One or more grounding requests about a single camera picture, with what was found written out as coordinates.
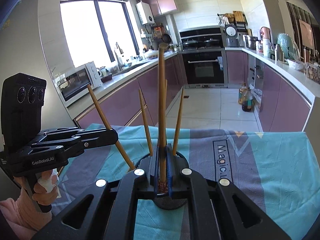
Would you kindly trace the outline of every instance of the tile floor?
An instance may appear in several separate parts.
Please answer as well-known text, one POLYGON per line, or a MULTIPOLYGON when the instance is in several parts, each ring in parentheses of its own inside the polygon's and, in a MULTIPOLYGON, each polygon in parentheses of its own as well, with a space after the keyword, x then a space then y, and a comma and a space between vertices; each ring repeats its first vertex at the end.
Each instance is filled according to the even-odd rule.
MULTIPOLYGON (((244 112, 238 104, 238 89, 185 89, 181 128, 225 129, 259 132, 252 112, 244 112)), ((166 116, 166 127, 175 128, 180 98, 166 116)))

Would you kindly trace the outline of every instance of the white microwave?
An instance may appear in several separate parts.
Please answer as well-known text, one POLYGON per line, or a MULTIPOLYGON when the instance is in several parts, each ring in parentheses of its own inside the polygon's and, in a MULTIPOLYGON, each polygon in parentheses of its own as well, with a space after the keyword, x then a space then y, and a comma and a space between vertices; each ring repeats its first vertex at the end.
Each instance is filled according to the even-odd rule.
POLYGON ((65 107, 86 95, 89 92, 87 89, 89 84, 92 89, 102 85, 98 69, 93 61, 77 68, 70 68, 56 78, 56 88, 65 107))

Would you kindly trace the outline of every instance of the wooden cutting board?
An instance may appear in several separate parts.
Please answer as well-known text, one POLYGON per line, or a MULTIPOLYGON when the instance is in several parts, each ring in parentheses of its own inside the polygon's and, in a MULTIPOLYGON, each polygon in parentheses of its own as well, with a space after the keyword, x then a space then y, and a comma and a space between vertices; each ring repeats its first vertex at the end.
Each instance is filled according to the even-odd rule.
POLYGON ((243 12, 233 11, 236 22, 245 22, 245 18, 243 16, 243 12))

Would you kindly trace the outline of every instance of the silver thermos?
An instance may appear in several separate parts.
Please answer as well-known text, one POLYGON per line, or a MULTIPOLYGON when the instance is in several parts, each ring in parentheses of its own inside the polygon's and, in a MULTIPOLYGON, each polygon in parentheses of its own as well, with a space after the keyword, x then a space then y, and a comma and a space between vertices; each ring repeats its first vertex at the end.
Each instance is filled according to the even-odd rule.
POLYGON ((284 62, 284 53, 279 44, 276 44, 275 47, 275 61, 277 62, 277 60, 284 62))

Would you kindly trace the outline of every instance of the white water heater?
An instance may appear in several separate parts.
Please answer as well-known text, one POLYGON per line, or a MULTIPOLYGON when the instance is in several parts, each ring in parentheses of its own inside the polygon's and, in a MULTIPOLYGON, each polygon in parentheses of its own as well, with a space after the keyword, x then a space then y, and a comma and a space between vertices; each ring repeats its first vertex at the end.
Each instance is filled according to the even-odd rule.
POLYGON ((141 24, 154 24, 155 20, 150 9, 150 5, 144 2, 138 2, 136 4, 141 24))

